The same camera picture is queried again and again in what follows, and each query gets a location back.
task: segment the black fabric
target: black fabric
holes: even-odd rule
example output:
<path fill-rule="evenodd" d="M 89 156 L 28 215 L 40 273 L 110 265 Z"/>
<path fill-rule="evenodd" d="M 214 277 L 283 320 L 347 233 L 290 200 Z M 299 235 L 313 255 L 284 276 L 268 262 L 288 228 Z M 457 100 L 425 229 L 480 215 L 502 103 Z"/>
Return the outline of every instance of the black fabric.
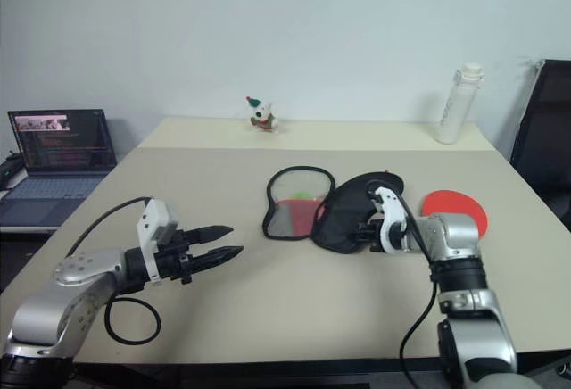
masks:
<path fill-rule="evenodd" d="M 328 197 L 320 206 L 323 215 L 317 220 L 319 209 L 311 234 L 311 240 L 318 246 L 339 253 L 352 253 L 359 250 L 362 244 L 351 239 L 359 223 L 367 220 L 376 212 L 375 206 L 367 197 L 367 183 L 381 180 L 402 194 L 402 179 L 389 172 L 371 172 L 359 175 L 343 185 Z"/>
<path fill-rule="evenodd" d="M 306 239 L 306 238 L 311 236 L 311 233 L 309 233 L 306 236 L 273 236 L 270 234 L 270 232 L 268 230 L 269 223 L 271 222 L 272 218 L 274 217 L 274 214 L 276 213 L 276 202 L 274 201 L 274 197 L 272 196 L 271 188 L 272 188 L 274 182 L 276 182 L 276 180 L 279 177 L 281 177 L 282 175 L 284 175 L 287 172 L 291 172 L 294 170 L 309 170 L 309 171 L 319 172 L 319 173 L 324 174 L 329 179 L 329 183 L 330 183 L 329 184 L 329 191 L 327 192 L 327 196 L 324 199 L 323 203 L 327 199 L 329 199 L 331 197 L 331 195 L 333 194 L 333 192 L 335 191 L 335 179 L 333 178 L 333 175 L 331 175 L 325 169 L 321 169 L 321 168 L 318 168 L 315 166 L 291 166 L 289 168 L 285 168 L 285 169 L 280 170 L 273 177 L 271 177 L 271 179 L 268 182 L 268 185 L 266 186 L 266 196 L 268 197 L 268 211 L 266 212 L 266 215 L 264 216 L 264 220 L 261 223 L 261 229 L 264 233 L 264 236 L 267 237 L 268 239 L 273 239 L 273 240 L 302 240 L 302 239 Z M 318 211 L 315 212 L 314 223 L 315 223 L 315 220 L 317 220 Z"/>

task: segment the white water bottle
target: white water bottle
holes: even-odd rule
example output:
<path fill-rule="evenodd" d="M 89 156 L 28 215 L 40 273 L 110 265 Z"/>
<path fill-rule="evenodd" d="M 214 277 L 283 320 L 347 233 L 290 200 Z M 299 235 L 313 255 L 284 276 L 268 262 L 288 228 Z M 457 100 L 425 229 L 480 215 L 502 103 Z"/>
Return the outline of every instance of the white water bottle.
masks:
<path fill-rule="evenodd" d="M 443 144 L 453 144 L 458 139 L 462 123 L 468 115 L 470 105 L 480 88 L 484 73 L 477 63 L 465 63 L 454 75 L 454 85 L 448 96 L 443 117 L 436 130 L 436 140 Z"/>

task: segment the black office chair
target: black office chair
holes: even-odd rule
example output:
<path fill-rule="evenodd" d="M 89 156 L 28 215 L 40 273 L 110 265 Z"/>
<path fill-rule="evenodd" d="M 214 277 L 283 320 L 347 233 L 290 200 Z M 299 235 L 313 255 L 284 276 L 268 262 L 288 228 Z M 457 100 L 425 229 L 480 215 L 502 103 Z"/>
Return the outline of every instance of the black office chair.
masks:
<path fill-rule="evenodd" d="M 571 231 L 571 61 L 543 64 L 510 162 Z"/>

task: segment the laptop keyboard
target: laptop keyboard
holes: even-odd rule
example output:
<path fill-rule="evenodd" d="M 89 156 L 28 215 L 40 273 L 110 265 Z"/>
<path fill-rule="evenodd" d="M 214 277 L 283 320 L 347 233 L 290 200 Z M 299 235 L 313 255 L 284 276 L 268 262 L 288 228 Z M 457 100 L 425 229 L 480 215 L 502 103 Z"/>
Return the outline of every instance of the laptop keyboard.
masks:
<path fill-rule="evenodd" d="M 26 178 L 10 193 L 11 199 L 85 199 L 101 178 Z"/>

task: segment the laptop screen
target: laptop screen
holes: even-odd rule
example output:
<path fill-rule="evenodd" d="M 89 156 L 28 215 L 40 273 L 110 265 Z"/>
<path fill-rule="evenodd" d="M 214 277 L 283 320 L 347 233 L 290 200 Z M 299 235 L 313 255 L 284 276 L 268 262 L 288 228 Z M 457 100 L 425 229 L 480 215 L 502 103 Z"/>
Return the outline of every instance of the laptop screen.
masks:
<path fill-rule="evenodd" d="M 103 110 L 9 111 L 26 169 L 111 170 L 117 164 Z"/>

